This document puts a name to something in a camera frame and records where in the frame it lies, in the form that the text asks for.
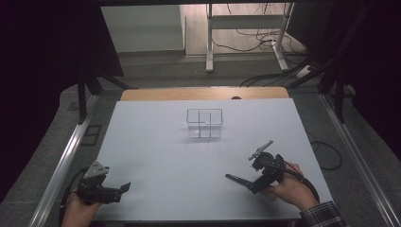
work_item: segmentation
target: clear plastic container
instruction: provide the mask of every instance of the clear plastic container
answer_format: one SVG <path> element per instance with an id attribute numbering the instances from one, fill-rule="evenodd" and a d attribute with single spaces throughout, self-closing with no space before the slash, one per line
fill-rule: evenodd
<path id="1" fill-rule="evenodd" d="M 222 109 L 189 109 L 186 112 L 186 123 L 191 138 L 220 138 Z"/>

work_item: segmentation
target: sleeve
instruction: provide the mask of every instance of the sleeve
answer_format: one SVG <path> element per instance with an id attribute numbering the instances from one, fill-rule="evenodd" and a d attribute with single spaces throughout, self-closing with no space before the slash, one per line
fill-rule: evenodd
<path id="1" fill-rule="evenodd" d="M 303 221 L 311 227 L 348 226 L 332 201 L 321 203 L 300 213 Z"/>

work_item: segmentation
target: white tabletop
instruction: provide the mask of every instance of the white tabletop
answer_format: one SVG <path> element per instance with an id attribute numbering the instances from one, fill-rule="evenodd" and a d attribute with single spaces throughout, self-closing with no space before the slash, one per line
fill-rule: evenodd
<path id="1" fill-rule="evenodd" d="M 220 138 L 190 138 L 188 109 L 222 109 Z M 105 187 L 131 182 L 121 202 L 101 206 L 97 220 L 204 221 L 295 219 L 299 210 L 253 194 L 229 173 L 261 176 L 248 161 L 258 147 L 301 166 L 321 201 L 331 195 L 293 100 L 124 101 L 115 106 L 98 161 L 110 167 Z"/>

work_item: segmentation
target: wrist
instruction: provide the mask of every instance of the wrist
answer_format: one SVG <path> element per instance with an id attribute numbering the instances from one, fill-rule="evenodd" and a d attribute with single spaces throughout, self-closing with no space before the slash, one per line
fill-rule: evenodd
<path id="1" fill-rule="evenodd" d="M 308 200 L 304 200 L 301 201 L 299 204 L 297 204 L 298 209 L 300 209 L 301 211 L 305 211 L 307 209 L 310 209 L 312 207 L 315 207 L 319 205 L 319 202 L 316 201 L 314 198 L 313 199 L 308 199 Z"/>

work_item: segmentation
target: hand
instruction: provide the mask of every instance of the hand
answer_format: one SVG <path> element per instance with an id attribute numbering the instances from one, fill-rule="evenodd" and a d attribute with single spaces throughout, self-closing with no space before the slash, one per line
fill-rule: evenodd
<path id="1" fill-rule="evenodd" d="M 294 168 L 304 176 L 300 167 L 296 164 L 288 163 L 286 168 Z M 294 176 L 284 173 L 283 180 L 276 186 L 271 186 L 262 191 L 263 193 L 274 194 L 281 200 L 293 204 L 301 211 L 318 205 L 310 189 Z"/>
<path id="2" fill-rule="evenodd" d="M 71 194 L 67 201 L 64 219 L 61 227 L 87 227 L 91 224 L 101 203 L 86 205 L 75 194 Z"/>

